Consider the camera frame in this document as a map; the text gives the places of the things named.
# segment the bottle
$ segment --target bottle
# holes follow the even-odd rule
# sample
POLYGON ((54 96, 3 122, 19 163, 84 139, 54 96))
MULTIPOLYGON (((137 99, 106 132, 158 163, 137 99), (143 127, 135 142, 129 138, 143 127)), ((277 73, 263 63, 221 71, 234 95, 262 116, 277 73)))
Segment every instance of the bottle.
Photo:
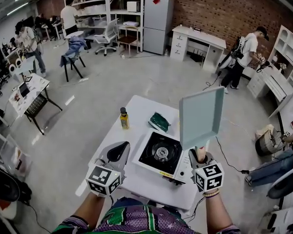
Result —
POLYGON ((122 124, 122 128, 123 129, 128 129, 129 128, 129 118, 128 118, 128 114, 126 112, 126 108, 122 107, 121 108, 121 124, 122 124))

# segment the shoe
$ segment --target shoe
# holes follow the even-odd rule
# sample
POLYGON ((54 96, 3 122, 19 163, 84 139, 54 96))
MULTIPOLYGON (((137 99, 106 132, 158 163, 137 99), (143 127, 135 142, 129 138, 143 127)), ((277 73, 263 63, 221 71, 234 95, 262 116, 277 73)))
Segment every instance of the shoe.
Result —
POLYGON ((252 186, 252 178, 250 175, 245 176, 245 181, 249 184, 249 186, 252 186))
POLYGON ((230 88, 232 88, 232 89, 236 89, 236 90, 239 90, 239 87, 236 87, 236 88, 235 88, 235 87, 232 86, 232 84, 230 84, 230 88))

